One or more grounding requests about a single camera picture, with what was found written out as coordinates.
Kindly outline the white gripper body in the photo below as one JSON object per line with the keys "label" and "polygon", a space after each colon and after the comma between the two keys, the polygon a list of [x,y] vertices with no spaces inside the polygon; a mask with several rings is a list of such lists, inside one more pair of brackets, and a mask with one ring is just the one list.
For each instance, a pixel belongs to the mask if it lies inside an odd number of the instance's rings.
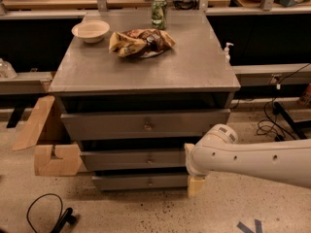
{"label": "white gripper body", "polygon": [[191,154],[192,154],[193,146],[185,146],[185,153],[186,153],[186,168],[188,173],[192,177],[196,178],[205,178],[207,176],[207,173],[200,172],[194,165],[194,162],[192,161]]}

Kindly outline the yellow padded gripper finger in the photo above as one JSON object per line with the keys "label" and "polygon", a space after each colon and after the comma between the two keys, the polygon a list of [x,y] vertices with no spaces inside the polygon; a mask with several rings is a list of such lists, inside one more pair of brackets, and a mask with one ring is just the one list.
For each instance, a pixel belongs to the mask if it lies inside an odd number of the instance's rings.
{"label": "yellow padded gripper finger", "polygon": [[194,197],[198,195],[205,183],[203,177],[188,176],[188,196]]}

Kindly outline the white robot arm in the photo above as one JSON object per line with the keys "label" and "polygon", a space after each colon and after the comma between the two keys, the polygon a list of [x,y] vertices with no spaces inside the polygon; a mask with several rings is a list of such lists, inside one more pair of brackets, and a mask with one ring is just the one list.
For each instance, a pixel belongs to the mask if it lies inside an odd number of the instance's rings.
{"label": "white robot arm", "polygon": [[197,195],[207,175],[227,172],[311,187],[311,140],[240,144],[225,124],[213,126],[196,144],[185,144],[188,196]]}

